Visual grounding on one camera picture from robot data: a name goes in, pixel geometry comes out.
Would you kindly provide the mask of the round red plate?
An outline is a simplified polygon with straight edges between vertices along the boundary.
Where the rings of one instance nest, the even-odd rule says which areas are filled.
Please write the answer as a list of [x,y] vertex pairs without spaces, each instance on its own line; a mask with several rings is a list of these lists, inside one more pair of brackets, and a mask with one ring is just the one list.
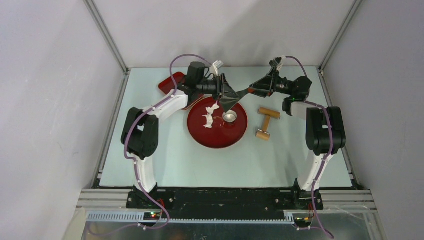
[[248,116],[241,104],[236,104],[231,110],[237,114],[234,122],[224,120],[223,108],[220,103],[219,108],[211,114],[211,127],[207,125],[207,108],[213,107],[216,101],[212,97],[207,97],[197,102],[188,112],[187,127],[192,138],[200,145],[212,148],[227,148],[242,139],[248,128]]

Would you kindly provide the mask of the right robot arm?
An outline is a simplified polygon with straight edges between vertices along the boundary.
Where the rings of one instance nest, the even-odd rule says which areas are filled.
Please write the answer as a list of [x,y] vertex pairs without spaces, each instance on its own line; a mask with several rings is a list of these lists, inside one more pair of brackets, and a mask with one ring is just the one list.
[[314,194],[320,188],[329,161],[346,145],[341,109],[308,101],[311,86],[312,81],[306,75],[291,81],[280,77],[278,68],[272,67],[266,76],[247,88],[247,93],[262,98],[274,93],[287,95],[282,102],[282,111],[305,121],[305,142],[309,153],[303,173],[295,180],[294,186],[299,190],[290,196],[291,204],[297,209],[310,204],[308,192]]

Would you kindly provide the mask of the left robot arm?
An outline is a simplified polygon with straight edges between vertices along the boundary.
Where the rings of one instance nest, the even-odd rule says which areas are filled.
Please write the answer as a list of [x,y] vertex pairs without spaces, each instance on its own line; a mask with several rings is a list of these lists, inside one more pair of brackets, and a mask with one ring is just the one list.
[[128,111],[121,143],[124,145],[124,157],[131,160],[134,167],[134,185],[142,191],[138,201],[145,208],[153,208],[158,202],[158,194],[152,190],[157,185],[153,155],[159,145],[160,123],[192,105],[199,95],[211,95],[212,106],[205,107],[200,118],[205,129],[212,129],[213,115],[218,110],[227,114],[234,107],[233,103],[227,104],[225,101],[239,100],[224,74],[219,73],[222,66],[220,60],[209,64],[191,62],[180,82],[173,73],[170,74],[170,90],[159,102],[142,109],[133,107]]

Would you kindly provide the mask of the small metal cup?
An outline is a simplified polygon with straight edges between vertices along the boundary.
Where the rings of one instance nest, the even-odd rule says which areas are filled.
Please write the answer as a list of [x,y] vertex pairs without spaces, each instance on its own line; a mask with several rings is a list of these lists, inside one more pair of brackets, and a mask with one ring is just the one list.
[[237,120],[237,117],[237,113],[233,110],[229,110],[222,114],[222,119],[228,124],[233,124]]

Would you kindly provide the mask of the wooden dough roller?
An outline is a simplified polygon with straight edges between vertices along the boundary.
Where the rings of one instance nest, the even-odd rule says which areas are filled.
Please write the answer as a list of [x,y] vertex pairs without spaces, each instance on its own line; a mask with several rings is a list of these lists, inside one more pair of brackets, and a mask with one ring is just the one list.
[[257,113],[263,115],[264,120],[262,122],[261,128],[256,131],[255,136],[261,140],[268,141],[270,139],[270,133],[268,132],[268,128],[271,119],[279,120],[281,118],[281,113],[279,111],[275,111],[265,107],[260,107]]

